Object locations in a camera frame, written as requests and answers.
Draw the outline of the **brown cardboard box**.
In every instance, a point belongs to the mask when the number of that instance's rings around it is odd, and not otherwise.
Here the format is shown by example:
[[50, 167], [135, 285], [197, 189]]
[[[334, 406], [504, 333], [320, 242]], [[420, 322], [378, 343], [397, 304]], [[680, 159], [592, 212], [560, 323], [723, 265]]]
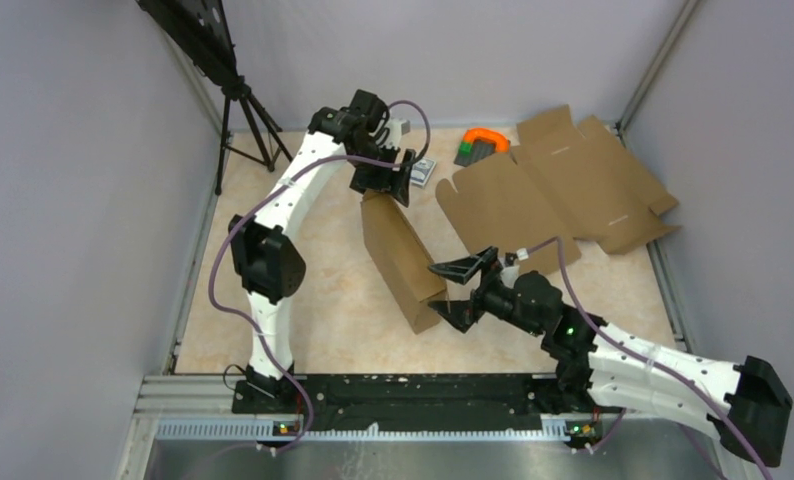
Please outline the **brown cardboard box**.
[[517, 145], [438, 182], [436, 200], [465, 248], [501, 252], [558, 237], [567, 263], [581, 241], [624, 255], [674, 231], [678, 200], [594, 115], [567, 105], [517, 124]]
[[415, 229], [391, 196], [368, 191], [361, 201], [364, 245], [415, 334], [441, 322], [428, 306], [443, 300], [447, 287], [428, 270], [433, 259]]

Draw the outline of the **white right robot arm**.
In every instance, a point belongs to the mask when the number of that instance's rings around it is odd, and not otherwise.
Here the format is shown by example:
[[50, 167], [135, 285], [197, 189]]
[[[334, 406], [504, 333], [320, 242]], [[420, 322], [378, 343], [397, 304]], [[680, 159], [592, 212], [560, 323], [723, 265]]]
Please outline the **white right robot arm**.
[[766, 468], [782, 462], [793, 399], [767, 361], [713, 360], [645, 340], [587, 312], [570, 287], [541, 273], [521, 273], [530, 250], [499, 254], [488, 247], [429, 271], [447, 281], [479, 285], [465, 300], [429, 306], [465, 333], [483, 316], [541, 340], [557, 365], [550, 409], [627, 409], [659, 416], [717, 440], [733, 455]]

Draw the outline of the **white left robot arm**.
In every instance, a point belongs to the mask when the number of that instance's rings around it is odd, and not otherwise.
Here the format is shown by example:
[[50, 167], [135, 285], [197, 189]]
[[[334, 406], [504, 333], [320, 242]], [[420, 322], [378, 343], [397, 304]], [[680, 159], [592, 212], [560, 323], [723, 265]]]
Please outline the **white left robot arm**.
[[347, 106], [321, 108], [288, 169], [258, 210], [230, 221], [233, 268], [259, 326], [245, 378], [256, 401], [270, 413], [287, 410], [294, 397], [287, 376], [294, 364], [291, 298], [306, 273], [305, 260], [294, 244], [302, 222], [343, 163], [354, 167], [351, 190], [384, 193], [407, 206], [416, 160], [413, 150], [399, 147], [407, 131], [392, 121], [382, 99], [365, 90], [357, 90]]

